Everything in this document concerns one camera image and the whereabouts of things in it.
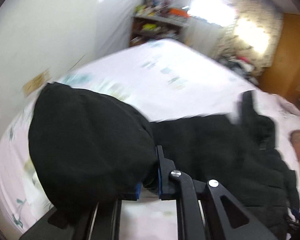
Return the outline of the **black puffer jacket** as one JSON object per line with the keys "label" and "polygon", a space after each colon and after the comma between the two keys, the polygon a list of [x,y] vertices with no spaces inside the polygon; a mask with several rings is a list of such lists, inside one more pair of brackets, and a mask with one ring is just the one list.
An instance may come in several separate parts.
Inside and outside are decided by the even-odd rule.
{"label": "black puffer jacket", "polygon": [[275,148],[275,125],[242,94],[239,121],[225,115],[150,122],[112,96],[60,83],[36,101],[29,152],[49,201],[68,223],[142,183],[158,188],[155,147],[191,178],[219,181],[277,239],[300,208],[296,174]]}

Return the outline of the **clothes pile under window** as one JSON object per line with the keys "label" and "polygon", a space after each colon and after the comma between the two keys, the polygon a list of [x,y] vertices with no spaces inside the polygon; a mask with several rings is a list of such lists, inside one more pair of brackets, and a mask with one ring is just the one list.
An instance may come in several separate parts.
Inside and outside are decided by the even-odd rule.
{"label": "clothes pile under window", "polygon": [[255,76],[254,70],[256,69],[252,64],[249,64],[243,60],[235,59],[234,57],[225,57],[219,55],[216,61],[237,75],[246,79],[255,86],[259,86],[259,82]]}

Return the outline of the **orange wooden wardrobe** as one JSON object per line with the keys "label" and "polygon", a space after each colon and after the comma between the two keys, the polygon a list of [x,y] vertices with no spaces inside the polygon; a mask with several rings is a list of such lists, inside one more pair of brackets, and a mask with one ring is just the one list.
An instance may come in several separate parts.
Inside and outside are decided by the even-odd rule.
{"label": "orange wooden wardrobe", "polygon": [[259,83],[261,90],[278,94],[291,103],[300,99],[300,15],[284,14],[273,63]]}

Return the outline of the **cluttered wooden shelf unit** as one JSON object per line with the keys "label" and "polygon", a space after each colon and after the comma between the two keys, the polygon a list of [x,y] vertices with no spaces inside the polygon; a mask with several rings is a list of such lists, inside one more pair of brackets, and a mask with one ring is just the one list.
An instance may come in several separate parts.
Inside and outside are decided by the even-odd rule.
{"label": "cluttered wooden shelf unit", "polygon": [[135,8],[129,46],[170,38],[185,43],[189,14],[158,0],[142,0]]}

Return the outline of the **patterned window curtain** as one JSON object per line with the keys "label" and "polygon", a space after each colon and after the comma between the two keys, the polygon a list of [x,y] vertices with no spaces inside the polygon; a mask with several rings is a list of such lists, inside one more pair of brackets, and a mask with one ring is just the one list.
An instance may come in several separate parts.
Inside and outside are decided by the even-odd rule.
{"label": "patterned window curtain", "polygon": [[234,23],[227,26],[211,56],[245,57],[260,76],[271,67],[283,27],[282,10],[271,0],[236,0]]}

